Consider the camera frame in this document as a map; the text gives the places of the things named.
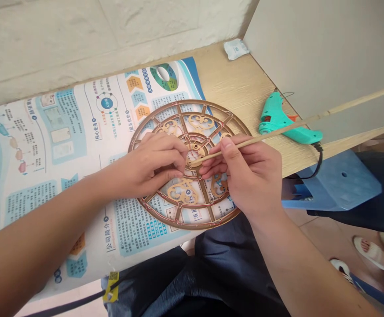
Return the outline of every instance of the small white packet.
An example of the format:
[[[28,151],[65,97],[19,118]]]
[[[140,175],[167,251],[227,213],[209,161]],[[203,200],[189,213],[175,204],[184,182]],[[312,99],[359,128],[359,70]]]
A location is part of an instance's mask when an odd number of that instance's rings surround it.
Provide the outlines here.
[[[240,56],[250,53],[241,39],[235,39],[224,43],[224,50],[229,60],[235,60]]]

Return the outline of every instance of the black cable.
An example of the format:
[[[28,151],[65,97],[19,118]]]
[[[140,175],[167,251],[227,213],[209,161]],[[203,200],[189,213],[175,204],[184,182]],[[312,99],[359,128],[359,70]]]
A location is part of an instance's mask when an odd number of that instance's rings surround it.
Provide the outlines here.
[[[317,150],[319,152],[318,164],[316,166],[316,169],[315,169],[314,173],[311,176],[308,176],[308,177],[288,176],[288,177],[285,177],[285,178],[287,178],[287,179],[294,179],[294,180],[304,180],[304,179],[313,178],[313,177],[315,177],[318,174],[319,169],[321,168],[321,165],[322,165],[323,157],[324,157],[324,155],[323,155],[324,149],[322,148],[321,143],[319,143],[319,142],[312,143],[311,145],[315,148],[315,150]]]
[[[115,289],[122,281],[123,281],[123,279],[119,279],[117,282],[115,282],[113,285],[111,285],[110,291]],[[65,313],[66,311],[73,310],[77,307],[88,304],[88,303],[90,303],[90,302],[92,302],[92,301],[94,301],[100,297],[103,297],[105,295],[105,291],[106,290],[102,290],[96,294],[90,295],[90,296],[85,297],[83,299],[79,299],[79,300],[74,301],[74,302],[70,302],[70,303],[67,303],[64,305],[53,307],[53,308],[43,310],[43,311],[40,311],[37,313],[33,313],[30,315],[26,315],[24,317],[52,317],[52,316],[55,316],[55,315],[58,315],[61,313]]]

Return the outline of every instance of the yellow label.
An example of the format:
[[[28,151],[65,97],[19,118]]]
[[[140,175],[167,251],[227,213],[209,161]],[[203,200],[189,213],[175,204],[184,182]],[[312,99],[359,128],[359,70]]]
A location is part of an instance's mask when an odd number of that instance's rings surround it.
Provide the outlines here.
[[[118,272],[110,272],[108,276],[108,286],[105,290],[105,294],[102,297],[104,302],[115,302],[118,300],[118,285],[110,291],[110,287],[118,281]]]

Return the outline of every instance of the wooden wheel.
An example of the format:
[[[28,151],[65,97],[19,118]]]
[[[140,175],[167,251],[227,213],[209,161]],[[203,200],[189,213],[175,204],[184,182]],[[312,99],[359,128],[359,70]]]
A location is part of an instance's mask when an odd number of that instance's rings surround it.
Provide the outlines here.
[[[147,132],[178,137],[189,148],[183,178],[168,182],[156,193],[138,198],[157,220],[171,227],[202,230],[225,224],[240,213],[228,193],[226,174],[203,180],[190,161],[209,153],[222,138],[251,135],[227,109],[204,100],[181,100],[152,112],[137,128],[129,146],[133,151]]]

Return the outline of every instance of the hand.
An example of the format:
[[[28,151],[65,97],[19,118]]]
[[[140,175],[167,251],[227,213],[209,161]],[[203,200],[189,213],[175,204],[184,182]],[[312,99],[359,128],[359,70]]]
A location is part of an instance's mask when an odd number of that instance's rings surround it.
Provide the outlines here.
[[[155,193],[182,177],[188,148],[174,135],[147,133],[139,146],[96,173],[109,201]]]
[[[236,147],[249,139],[252,137],[243,134],[223,138],[209,152],[223,155],[202,162],[199,173],[207,179],[226,172],[234,203],[252,222],[282,213],[282,165],[280,153],[266,143]]]

